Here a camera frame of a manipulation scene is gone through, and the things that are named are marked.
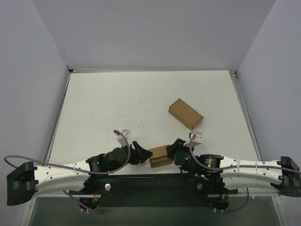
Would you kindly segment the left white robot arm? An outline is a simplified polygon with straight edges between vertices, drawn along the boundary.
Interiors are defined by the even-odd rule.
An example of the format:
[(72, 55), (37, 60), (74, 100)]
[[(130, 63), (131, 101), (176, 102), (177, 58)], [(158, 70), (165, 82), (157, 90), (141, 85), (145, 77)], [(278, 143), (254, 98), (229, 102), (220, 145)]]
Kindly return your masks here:
[(84, 191), (90, 194), (95, 191), (98, 178), (115, 173), (127, 164), (144, 163), (152, 155), (133, 141), (111, 152), (67, 165), (36, 166), (33, 161), (25, 162), (7, 175), (7, 205), (20, 205), (34, 196), (52, 192)]

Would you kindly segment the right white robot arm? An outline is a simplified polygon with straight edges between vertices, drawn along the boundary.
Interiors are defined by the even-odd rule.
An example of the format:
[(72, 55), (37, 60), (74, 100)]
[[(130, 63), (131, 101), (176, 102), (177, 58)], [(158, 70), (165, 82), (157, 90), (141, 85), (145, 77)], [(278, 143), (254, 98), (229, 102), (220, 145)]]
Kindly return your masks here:
[(287, 156), (275, 161), (245, 161), (216, 154), (195, 156), (190, 142), (177, 139), (166, 147), (168, 158), (201, 184), (206, 194), (225, 194), (243, 188), (260, 188), (288, 197), (300, 197), (301, 172)]

